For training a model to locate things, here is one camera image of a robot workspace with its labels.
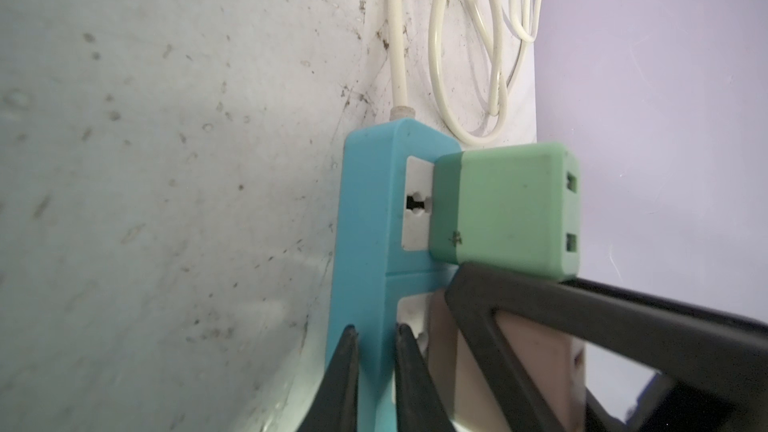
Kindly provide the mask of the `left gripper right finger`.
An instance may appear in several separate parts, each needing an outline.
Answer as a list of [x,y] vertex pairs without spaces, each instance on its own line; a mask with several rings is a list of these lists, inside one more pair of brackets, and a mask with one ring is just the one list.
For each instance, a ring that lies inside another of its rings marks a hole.
[[454,432],[408,324],[395,332],[395,397],[399,432]]

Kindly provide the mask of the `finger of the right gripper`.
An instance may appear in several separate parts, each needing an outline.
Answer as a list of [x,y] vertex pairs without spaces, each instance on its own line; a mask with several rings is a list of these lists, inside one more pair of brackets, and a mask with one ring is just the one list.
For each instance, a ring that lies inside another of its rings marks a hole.
[[466,263],[446,291],[485,299],[659,372],[630,431],[763,431],[767,327],[712,309],[614,286],[552,282]]

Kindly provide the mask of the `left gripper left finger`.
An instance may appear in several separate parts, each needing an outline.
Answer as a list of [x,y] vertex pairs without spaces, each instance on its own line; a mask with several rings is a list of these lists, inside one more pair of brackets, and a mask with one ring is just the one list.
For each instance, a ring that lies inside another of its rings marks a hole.
[[344,328],[298,432],[357,430],[360,352],[353,325]]

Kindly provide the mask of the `blue power strip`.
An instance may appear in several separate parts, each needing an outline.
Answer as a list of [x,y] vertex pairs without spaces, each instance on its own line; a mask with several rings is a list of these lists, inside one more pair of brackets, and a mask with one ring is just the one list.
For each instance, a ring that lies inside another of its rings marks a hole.
[[402,246],[407,161],[433,163],[460,149],[454,138],[414,119],[360,129],[346,138],[325,356],[332,357],[343,329],[354,326],[360,431],[397,428],[392,394],[398,303],[445,287],[455,271],[427,250]]

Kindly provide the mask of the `green plug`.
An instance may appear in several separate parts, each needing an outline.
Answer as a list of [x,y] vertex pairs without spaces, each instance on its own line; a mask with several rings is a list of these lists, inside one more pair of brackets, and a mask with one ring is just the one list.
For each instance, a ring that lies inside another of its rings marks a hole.
[[554,281],[579,273],[580,167],[560,143],[469,150],[433,172],[429,252]]

